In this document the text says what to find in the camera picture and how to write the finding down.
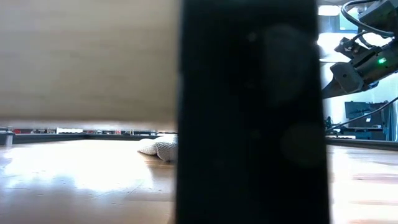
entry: black post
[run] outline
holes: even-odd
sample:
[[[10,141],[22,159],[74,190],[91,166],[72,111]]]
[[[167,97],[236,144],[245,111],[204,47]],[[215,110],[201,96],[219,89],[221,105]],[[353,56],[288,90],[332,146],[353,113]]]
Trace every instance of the black post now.
[[[314,0],[183,1],[178,224],[329,222],[317,35]]]

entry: black cable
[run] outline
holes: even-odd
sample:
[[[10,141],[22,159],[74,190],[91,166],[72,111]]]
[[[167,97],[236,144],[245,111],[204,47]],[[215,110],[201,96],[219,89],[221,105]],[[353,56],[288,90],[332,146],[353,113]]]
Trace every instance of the black cable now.
[[[362,34],[362,35],[360,35],[360,36],[358,37],[359,41],[361,41],[362,44],[364,44],[365,46],[369,47],[370,49],[371,49],[372,47],[374,47],[374,45],[369,44],[369,42],[367,42],[367,41],[365,40],[365,38],[363,37],[363,35],[369,33],[369,31],[362,31],[361,28],[358,28],[357,33],[358,33],[357,35]]]
[[[368,33],[369,33],[369,31],[362,31],[362,32],[359,31],[359,32],[355,35],[355,37],[353,37],[353,38],[351,39],[351,41],[355,41],[356,39],[362,37],[364,34],[368,34]]]
[[[346,125],[346,124],[351,123],[351,122],[353,122],[353,121],[356,121],[356,120],[359,120],[359,119],[368,117],[369,115],[372,115],[372,114],[374,114],[374,113],[377,113],[377,112],[383,110],[385,107],[389,106],[391,103],[393,103],[393,102],[395,102],[395,101],[397,101],[397,100],[398,100],[398,97],[395,97],[392,101],[386,103],[385,105],[383,105],[383,106],[380,107],[379,109],[377,109],[377,110],[375,110],[375,111],[372,111],[372,112],[370,112],[370,113],[368,113],[368,114],[359,116],[359,117],[357,117],[357,118],[351,119],[351,120],[349,120],[349,121],[347,121],[347,122],[344,122],[344,123],[342,123],[342,124],[338,124],[338,125],[336,125],[336,126],[334,126],[334,127],[332,127],[332,128],[326,129],[326,132],[328,133],[328,132],[330,132],[330,131],[332,131],[332,130],[334,130],[334,129],[336,129],[336,128],[342,127],[343,125]]]
[[[371,27],[357,19],[355,19],[352,15],[348,14],[346,8],[347,6],[352,6],[355,4],[363,4],[363,3],[369,3],[369,2],[374,2],[377,0],[354,0],[354,1],[349,1],[346,4],[344,4],[341,7],[341,14],[350,22],[352,22],[354,25],[357,25],[359,28],[361,28],[362,30],[366,30],[369,32],[373,32],[377,35],[380,35],[382,37],[393,37],[394,33],[393,32],[388,32],[388,31],[383,31],[383,30],[379,30],[377,28]]]

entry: green led light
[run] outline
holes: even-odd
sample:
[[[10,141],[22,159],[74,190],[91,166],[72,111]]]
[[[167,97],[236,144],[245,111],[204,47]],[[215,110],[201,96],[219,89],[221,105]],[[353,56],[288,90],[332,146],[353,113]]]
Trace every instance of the green led light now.
[[[386,58],[380,58],[377,62],[379,62],[379,63],[384,63],[384,62],[386,62],[386,61],[387,61]]]

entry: white knit object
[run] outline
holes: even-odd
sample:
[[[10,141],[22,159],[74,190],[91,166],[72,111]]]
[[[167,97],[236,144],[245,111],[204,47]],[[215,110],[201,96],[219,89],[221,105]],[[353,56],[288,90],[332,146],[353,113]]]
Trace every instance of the white knit object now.
[[[138,151],[147,155],[156,155],[156,145],[155,141],[152,139],[141,139],[139,142]]]
[[[157,156],[164,161],[174,161],[177,154],[177,135],[167,135],[155,139]]]

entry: beige panel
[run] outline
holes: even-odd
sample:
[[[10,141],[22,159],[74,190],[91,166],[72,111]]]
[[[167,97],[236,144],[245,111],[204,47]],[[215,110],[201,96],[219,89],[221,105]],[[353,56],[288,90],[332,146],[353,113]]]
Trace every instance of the beige panel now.
[[[177,0],[0,0],[0,118],[172,125],[178,10]]]

